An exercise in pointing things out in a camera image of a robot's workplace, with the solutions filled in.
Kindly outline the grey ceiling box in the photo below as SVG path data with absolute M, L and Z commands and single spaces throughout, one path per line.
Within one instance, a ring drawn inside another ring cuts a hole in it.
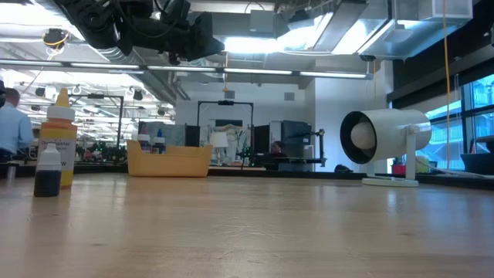
M 274 13 L 265 10 L 252 10 L 250 12 L 250 32 L 273 33 Z

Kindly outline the dark cabinet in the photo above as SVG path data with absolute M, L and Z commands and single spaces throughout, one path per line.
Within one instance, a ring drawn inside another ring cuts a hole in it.
M 284 120 L 281 123 L 281 141 L 285 144 L 283 153 L 287 159 L 279 164 L 280 171 L 313 170 L 313 166 L 307 162 L 313 157 L 311 131 L 312 126 L 306 122 Z

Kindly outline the large yellow food coloring bottle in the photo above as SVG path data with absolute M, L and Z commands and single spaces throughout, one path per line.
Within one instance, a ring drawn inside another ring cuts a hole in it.
M 77 136 L 77 126 L 73 124 L 75 116 L 75 110 L 69 106 L 68 90 L 62 88 L 55 104 L 48 107 L 47 121 L 42 123 L 40 129 L 38 162 L 48 144 L 55 144 L 60 153 L 61 189 L 68 189 L 73 183 Z

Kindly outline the large purple food coloring bottle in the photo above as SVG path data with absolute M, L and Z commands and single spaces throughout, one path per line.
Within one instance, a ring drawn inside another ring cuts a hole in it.
M 147 133 L 147 128 L 142 127 L 137 135 L 137 141 L 140 145 L 140 149 L 144 153 L 151 153 L 151 138 Z

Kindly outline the black ceiling dome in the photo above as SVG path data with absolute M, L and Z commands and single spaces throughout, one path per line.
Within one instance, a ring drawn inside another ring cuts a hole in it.
M 51 49 L 62 49 L 69 38 L 69 33 L 62 29 L 49 29 L 42 35 L 42 42 Z

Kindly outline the long ceiling light strip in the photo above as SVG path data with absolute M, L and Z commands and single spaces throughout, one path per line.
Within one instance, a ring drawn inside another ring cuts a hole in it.
M 153 66 L 134 65 L 116 63 L 77 63 L 67 61 L 46 61 L 46 60 L 25 60 L 25 59 L 0 59 L 0 66 L 31 66 L 31 67 L 59 67 L 74 69 L 92 70 L 113 70 L 124 71 L 125 73 L 143 71 L 169 71 L 185 73 L 221 73 L 221 74 L 252 74 L 252 75 L 273 75 L 273 76 L 303 76 L 315 78 L 337 78 L 370 80 L 374 77 L 370 73 L 345 73 L 345 72 L 320 72 L 320 71 L 299 71 L 286 69 L 247 69 L 231 67 L 210 67 L 210 66 Z

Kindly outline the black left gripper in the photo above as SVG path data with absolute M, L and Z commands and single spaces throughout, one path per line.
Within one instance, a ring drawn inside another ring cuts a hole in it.
M 212 14 L 201 13 L 192 25 L 189 8 L 187 0 L 118 0 L 118 48 L 129 55 L 138 46 L 188 61 L 221 53 L 225 45 L 213 36 Z

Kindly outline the large blue food coloring bottle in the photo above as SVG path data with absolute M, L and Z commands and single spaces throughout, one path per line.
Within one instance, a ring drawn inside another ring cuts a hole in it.
M 154 143 L 152 145 L 152 151 L 154 154 L 164 154 L 166 151 L 166 140 L 163 135 L 162 129 L 157 131 L 157 135 L 154 137 Z

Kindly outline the black aluminium table frame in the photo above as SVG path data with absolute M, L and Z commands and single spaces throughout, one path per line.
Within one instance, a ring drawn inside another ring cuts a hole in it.
M 0 163 L 0 178 L 6 178 L 8 168 L 13 166 L 16 170 L 17 178 L 31 178 L 35 175 L 34 165 L 19 165 L 13 163 Z M 83 164 L 76 165 L 74 174 L 102 174 L 102 173 L 128 173 L 126 165 L 99 165 Z M 208 176 L 222 177 L 248 177 L 248 178 L 308 178 L 308 179 L 328 179 L 328 180 L 358 180 L 366 178 L 363 173 L 333 173 L 333 172 L 295 172 L 295 171 L 261 171 L 261 170 L 234 170 L 210 169 Z M 455 188 L 478 189 L 494 192 L 494 179 L 488 178 L 467 178 L 451 175 L 417 175 L 416 180 L 421 184 L 440 185 Z

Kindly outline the person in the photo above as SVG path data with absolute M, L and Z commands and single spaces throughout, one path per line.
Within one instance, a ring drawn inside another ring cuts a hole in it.
M 271 170 L 278 170 L 279 159 L 287 158 L 288 155 L 285 153 L 285 144 L 282 141 L 273 141 L 271 144 L 270 157 L 272 161 Z
M 0 107 L 0 163 L 10 161 L 34 140 L 29 117 L 17 108 L 19 101 L 17 90 L 5 89 L 5 103 Z

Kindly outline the yellow plastic basket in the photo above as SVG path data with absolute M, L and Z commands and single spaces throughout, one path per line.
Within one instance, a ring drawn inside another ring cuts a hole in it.
M 168 145 L 164 154 L 144 153 L 137 141 L 127 141 L 128 172 L 134 177 L 189 177 L 208 175 L 213 146 Z

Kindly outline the small white-capped dropper bottle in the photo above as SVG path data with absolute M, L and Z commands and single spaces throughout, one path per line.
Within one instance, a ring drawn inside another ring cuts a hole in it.
M 54 143 L 47 147 L 38 157 L 34 184 L 35 197 L 56 197 L 59 195 L 62 166 L 60 153 Z

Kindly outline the white shaded table lamp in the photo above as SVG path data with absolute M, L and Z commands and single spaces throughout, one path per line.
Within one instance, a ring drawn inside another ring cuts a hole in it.
M 228 148 L 228 136 L 226 132 L 213 132 L 210 136 L 210 143 L 215 150 L 215 163 L 218 166 L 222 165 L 225 157 L 225 152 Z

